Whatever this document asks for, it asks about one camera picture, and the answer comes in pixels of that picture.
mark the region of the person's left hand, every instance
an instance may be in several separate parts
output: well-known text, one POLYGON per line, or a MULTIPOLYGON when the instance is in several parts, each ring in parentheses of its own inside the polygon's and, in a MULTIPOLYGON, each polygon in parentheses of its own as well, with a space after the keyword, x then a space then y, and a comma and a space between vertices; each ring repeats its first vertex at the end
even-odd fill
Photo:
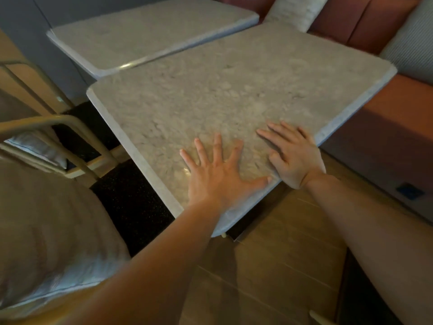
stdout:
POLYGON ((221 134, 215 134, 214 161, 209 162, 206 151, 200 139, 194 140, 200 158, 197 165, 189 154, 181 149, 180 154, 191 171, 188 197, 189 204, 210 200, 219 203, 220 212, 243 202, 265 188, 271 177, 262 177, 252 181, 242 180, 239 175, 238 162, 242 153, 243 141, 236 140, 235 147, 227 161, 223 161, 221 134))

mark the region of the person's left arm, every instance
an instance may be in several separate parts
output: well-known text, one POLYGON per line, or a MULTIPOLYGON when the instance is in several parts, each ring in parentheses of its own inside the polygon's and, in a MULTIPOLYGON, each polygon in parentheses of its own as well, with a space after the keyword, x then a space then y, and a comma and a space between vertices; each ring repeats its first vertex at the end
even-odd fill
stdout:
POLYGON ((191 171, 190 203, 155 240, 139 252, 78 311, 62 324, 177 324, 196 262, 219 217, 268 185, 268 178, 243 181, 238 171, 242 141, 222 159, 221 135, 215 135, 210 163, 201 141, 197 165, 185 150, 191 171))

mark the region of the hand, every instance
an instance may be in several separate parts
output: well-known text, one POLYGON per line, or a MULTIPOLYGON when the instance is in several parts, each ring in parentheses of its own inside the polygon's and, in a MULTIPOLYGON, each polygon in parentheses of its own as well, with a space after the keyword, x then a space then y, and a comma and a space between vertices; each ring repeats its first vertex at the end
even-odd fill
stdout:
POLYGON ((180 151, 181 157, 191 171, 188 189, 190 205, 212 200, 219 204, 220 212, 224 213, 271 182, 271 177, 262 177, 252 181, 241 179, 238 162, 242 153, 242 140, 235 142, 230 158, 224 162, 221 134, 215 134, 213 163, 209 162, 200 139, 196 138, 194 143, 200 158, 200 165, 197 165, 184 149, 180 151))
POLYGON ((281 125, 269 122, 268 127, 271 131, 259 129, 257 134, 280 149, 281 155, 271 150, 269 161, 287 185, 300 189, 313 178, 326 174, 320 150, 311 134, 283 121, 281 125))

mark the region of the table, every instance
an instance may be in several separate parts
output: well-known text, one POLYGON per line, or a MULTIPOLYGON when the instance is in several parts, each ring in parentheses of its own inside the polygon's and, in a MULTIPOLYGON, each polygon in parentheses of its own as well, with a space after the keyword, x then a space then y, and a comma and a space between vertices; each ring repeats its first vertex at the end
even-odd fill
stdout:
POLYGON ((198 136, 211 155, 212 134, 220 131, 227 157, 232 139, 244 139, 241 176, 271 173, 274 181, 225 213, 216 236, 280 181, 255 133, 266 119, 302 125, 321 144, 396 72, 386 60, 266 23, 104 77, 87 95, 174 217, 188 201, 179 149, 198 160, 198 136))
POLYGON ((99 79, 257 22, 250 10, 212 0, 166 0, 59 26, 47 35, 99 79))

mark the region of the finger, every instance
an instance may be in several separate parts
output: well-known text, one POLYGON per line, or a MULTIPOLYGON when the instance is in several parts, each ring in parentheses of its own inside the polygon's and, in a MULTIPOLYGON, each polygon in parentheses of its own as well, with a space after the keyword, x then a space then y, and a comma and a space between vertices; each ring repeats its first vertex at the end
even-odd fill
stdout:
POLYGON ((179 153, 181 154, 181 157, 184 159, 188 168, 190 168, 190 171, 197 168, 196 162, 194 162, 192 157, 188 154, 188 152, 185 149, 181 149, 179 153))
POLYGON ((281 158, 280 154, 275 150, 270 151, 269 161, 275 167, 280 177, 285 171, 288 170, 289 165, 281 158))
POLYGON ((201 165, 209 164, 209 159, 207 158, 206 150, 203 147, 200 139, 194 139, 195 148, 197 148, 198 157, 200 158, 201 165))
POLYGON ((306 138, 306 140, 307 140, 309 143, 311 143, 311 144, 313 144, 313 145, 316 145, 316 141, 314 140, 314 137, 311 136, 311 134, 310 134, 308 131, 304 130, 304 128, 302 128, 302 127, 298 127, 298 131, 300 132, 300 134, 301 134, 304 138, 306 138))
POLYGON ((285 138, 290 142, 295 143, 299 141, 299 138, 296 136, 296 134, 293 131, 285 128, 283 125, 278 125, 272 122, 268 122, 268 126, 271 130, 279 133, 280 136, 282 136, 283 138, 285 138))
POLYGON ((288 123, 286 123, 286 122, 284 122, 284 121, 281 121, 281 125, 284 127, 284 128, 286 128, 287 130, 290 130, 295 136, 297 136, 299 139, 301 139, 301 138, 304 138, 304 136, 302 136, 301 134, 300 134, 300 132, 293 126, 293 125, 290 125, 290 124, 288 124, 288 123))
POLYGON ((254 194, 255 192, 262 190, 266 188, 267 185, 269 185, 272 182, 272 177, 261 177, 254 179, 252 181, 248 181, 247 184, 249 185, 250 194, 254 194))
POLYGON ((223 142, 220 133, 215 133, 214 136, 214 164, 223 162, 223 142))
POLYGON ((289 143, 286 139, 284 139, 282 136, 280 136, 275 132, 266 131, 262 129, 258 129, 256 130, 256 132, 259 136, 269 140, 280 149, 283 149, 289 143))
POLYGON ((228 162, 238 164, 242 155, 243 141, 237 139, 235 141, 235 147, 233 147, 232 153, 230 154, 228 162))

